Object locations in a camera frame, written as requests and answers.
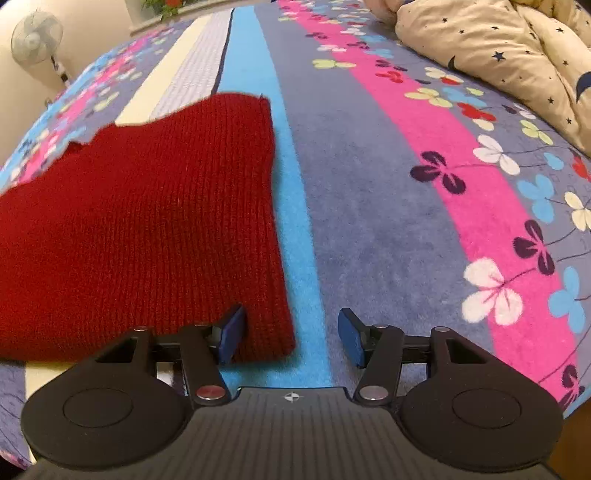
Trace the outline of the red knit sweater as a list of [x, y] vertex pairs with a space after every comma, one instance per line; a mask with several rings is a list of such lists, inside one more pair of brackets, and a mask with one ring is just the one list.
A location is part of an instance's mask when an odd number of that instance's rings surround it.
[[128, 330], [209, 325], [235, 305], [235, 357], [294, 350], [273, 214], [270, 101], [215, 94], [71, 143], [1, 198], [1, 355], [76, 361]]

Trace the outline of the floral striped bed blanket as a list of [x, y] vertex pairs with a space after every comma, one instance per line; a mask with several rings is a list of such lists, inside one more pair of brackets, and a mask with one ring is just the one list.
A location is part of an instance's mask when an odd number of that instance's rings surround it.
[[404, 47], [358, 1], [177, 23], [91, 63], [24, 135], [9, 187], [109, 124], [207, 94], [270, 99], [274, 205], [297, 346], [231, 388], [353, 387], [337, 315], [444, 323], [573, 413], [590, 397], [590, 161], [528, 108]]

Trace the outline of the cream star-print duvet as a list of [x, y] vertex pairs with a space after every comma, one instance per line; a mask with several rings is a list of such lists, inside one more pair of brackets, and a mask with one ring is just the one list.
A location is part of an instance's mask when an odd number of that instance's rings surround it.
[[590, 151], [587, 1], [369, 1], [417, 53], [509, 94]]

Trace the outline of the green potted plant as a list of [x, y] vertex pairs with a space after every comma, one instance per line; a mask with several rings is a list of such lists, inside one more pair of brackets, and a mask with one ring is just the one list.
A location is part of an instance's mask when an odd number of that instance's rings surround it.
[[192, 4], [190, 0], [143, 0], [142, 8], [151, 10], [160, 18], [169, 18], [178, 14], [179, 10]]

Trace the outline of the white pedestal fan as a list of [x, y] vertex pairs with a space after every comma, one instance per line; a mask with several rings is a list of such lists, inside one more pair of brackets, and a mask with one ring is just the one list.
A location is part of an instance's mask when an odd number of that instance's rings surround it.
[[10, 40], [11, 55], [23, 67], [49, 61], [64, 87], [71, 84], [70, 75], [57, 58], [63, 39], [63, 26], [51, 13], [35, 10], [14, 27]]

